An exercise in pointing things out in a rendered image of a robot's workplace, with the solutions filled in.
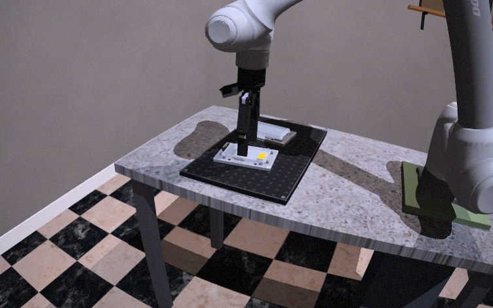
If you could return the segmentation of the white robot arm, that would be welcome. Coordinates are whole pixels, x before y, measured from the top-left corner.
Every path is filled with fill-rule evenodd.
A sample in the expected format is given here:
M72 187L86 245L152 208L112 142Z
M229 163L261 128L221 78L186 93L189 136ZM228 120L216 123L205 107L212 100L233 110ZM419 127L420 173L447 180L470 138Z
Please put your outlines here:
M275 21L300 1L238 0L210 16L205 35L214 48L236 52L237 67L266 69ZM443 0L443 5L457 102L447 105L437 119L426 164L416 168L417 193L474 214L493 214L490 4L489 0Z

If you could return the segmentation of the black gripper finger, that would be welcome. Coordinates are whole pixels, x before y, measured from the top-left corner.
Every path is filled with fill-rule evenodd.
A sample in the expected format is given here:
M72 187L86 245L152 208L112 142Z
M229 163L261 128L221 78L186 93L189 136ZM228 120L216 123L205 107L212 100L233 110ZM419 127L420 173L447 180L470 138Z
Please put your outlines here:
M250 117L250 124L249 124L249 129L248 129L248 140L250 142L256 142L257 141L257 131L258 131L258 121L260 121L260 89L258 88L257 93L257 99L254 104L254 109L252 109L251 117ZM259 99L258 99L259 96ZM258 102L259 101L259 102ZM258 105L257 105L258 104Z
M257 94L253 94L252 105L250 106L250 98L248 97L248 92L239 97L239 112L237 119L237 130L238 133L238 143L237 143L237 155L247 157L248 155L248 129L250 124L250 116L252 109L254 109L254 104Z

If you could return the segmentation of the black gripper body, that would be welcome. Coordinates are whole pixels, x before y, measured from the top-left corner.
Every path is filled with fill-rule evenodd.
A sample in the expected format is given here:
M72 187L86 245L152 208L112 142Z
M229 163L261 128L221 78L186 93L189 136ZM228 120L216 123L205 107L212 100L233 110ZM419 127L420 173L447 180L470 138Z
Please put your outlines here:
M252 105L253 94L258 91L258 88L265 85L265 81L266 69L251 70L238 67L237 84L244 88L243 95L248 92L250 106Z

